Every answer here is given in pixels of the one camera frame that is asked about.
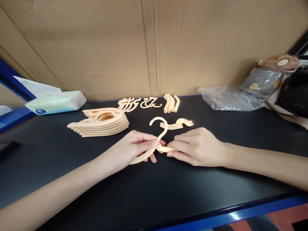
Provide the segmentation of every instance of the sticker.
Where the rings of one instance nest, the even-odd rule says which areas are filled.
[[[277,81],[277,82],[274,82],[273,83],[273,88],[278,88],[279,86],[280,86],[280,84],[281,84],[281,80],[279,80],[279,81]]]
[[[39,114],[44,114],[44,113],[46,113],[46,111],[43,110],[43,109],[36,109],[35,111],[36,111],[37,113],[39,113]]]
[[[253,83],[249,88],[251,90],[261,90],[261,88],[259,88],[259,84],[258,83]]]

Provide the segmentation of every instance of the tissue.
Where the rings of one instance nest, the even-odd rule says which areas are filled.
[[[37,115],[46,115],[75,111],[87,102],[81,91],[66,91],[62,93],[62,96],[47,95],[36,98],[26,103],[26,107]]]
[[[37,98],[26,103],[37,115],[75,111],[87,102],[81,91],[62,92],[60,88],[14,76]]]

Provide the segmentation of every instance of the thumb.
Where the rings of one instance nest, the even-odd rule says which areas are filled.
[[[143,143],[136,144],[138,153],[147,151],[151,148],[154,148],[158,145],[158,140],[146,141]]]
[[[190,155],[188,155],[185,152],[180,152],[180,151],[171,151],[167,153],[168,157],[174,157],[180,161],[184,161],[187,162],[193,166],[199,166],[199,161],[196,160],[195,158],[191,157]]]

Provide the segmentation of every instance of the brown cardboard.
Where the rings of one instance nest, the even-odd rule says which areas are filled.
[[[141,1],[0,4],[62,90],[81,90],[89,101],[151,95]]]
[[[0,83],[0,106],[24,107],[26,102]]]
[[[89,101],[239,83],[308,29],[303,0],[0,0],[0,54]]]
[[[239,83],[260,59],[288,52],[308,28],[302,0],[142,0],[142,7],[159,96]]]

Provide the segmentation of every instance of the red floor tile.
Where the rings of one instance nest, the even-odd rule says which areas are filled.
[[[229,224],[234,231],[252,231],[246,220],[237,221]]]
[[[294,231],[292,223],[308,219],[306,204],[267,214],[280,231]]]

